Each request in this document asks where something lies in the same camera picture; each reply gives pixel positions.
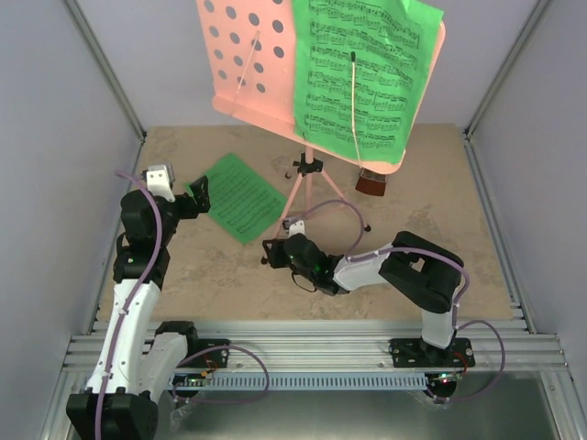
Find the green sheet music page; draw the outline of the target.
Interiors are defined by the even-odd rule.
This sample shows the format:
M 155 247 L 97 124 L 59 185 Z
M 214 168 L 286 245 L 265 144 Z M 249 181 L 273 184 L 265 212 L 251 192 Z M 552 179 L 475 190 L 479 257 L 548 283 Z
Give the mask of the green sheet music page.
M 422 1 L 294 1 L 296 135 L 339 156 L 402 161 L 444 12 Z
M 208 215 L 240 244 L 256 240 L 280 218 L 286 197 L 234 153 L 203 172 L 208 179 Z

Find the brown wooden metronome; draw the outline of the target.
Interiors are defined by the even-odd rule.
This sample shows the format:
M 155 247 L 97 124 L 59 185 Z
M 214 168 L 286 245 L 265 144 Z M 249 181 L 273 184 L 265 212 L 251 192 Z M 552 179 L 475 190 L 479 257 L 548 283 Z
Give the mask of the brown wooden metronome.
M 383 197 L 386 191 L 387 178 L 388 176 L 385 174 L 361 168 L 355 190 L 369 196 Z

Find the pink tripod music stand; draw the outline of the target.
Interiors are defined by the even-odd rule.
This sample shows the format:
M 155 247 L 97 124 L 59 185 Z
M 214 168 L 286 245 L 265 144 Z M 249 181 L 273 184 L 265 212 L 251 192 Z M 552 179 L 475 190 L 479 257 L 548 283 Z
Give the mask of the pink tripod music stand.
M 399 171 L 379 161 L 345 159 L 311 144 L 294 129 L 296 36 L 294 1 L 199 1 L 196 9 L 212 74 L 212 105 L 218 112 L 316 152 L 387 176 Z M 432 71 L 446 36 L 444 20 L 433 52 Z

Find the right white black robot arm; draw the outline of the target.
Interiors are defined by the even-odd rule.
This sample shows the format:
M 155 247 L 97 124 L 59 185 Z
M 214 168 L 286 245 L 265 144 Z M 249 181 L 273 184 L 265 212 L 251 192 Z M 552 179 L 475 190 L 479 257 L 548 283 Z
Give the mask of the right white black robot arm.
M 262 242 L 263 264 L 288 269 L 302 277 L 311 292 L 329 296 L 389 284 L 422 312 L 417 339 L 397 339 L 390 349 L 396 367 L 452 366 L 457 301 L 469 287 L 464 262 L 452 252 L 413 233 L 402 231 L 394 241 L 372 252 L 354 256 L 328 255 L 302 233 Z

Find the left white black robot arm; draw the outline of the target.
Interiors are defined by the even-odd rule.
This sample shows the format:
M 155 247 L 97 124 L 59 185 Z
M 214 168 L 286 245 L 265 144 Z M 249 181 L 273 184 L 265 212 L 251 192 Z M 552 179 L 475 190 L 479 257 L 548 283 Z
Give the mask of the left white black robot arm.
M 167 322 L 143 349 L 151 314 L 171 260 L 167 246 L 180 221 L 210 210 L 208 179 L 172 191 L 165 169 L 146 180 L 129 176 L 136 189 L 120 201 L 123 232 L 116 242 L 114 300 L 105 340 L 85 389 L 70 395 L 66 414 L 82 439 L 151 439 L 157 431 L 158 401 L 177 365 L 201 354 L 194 326 Z

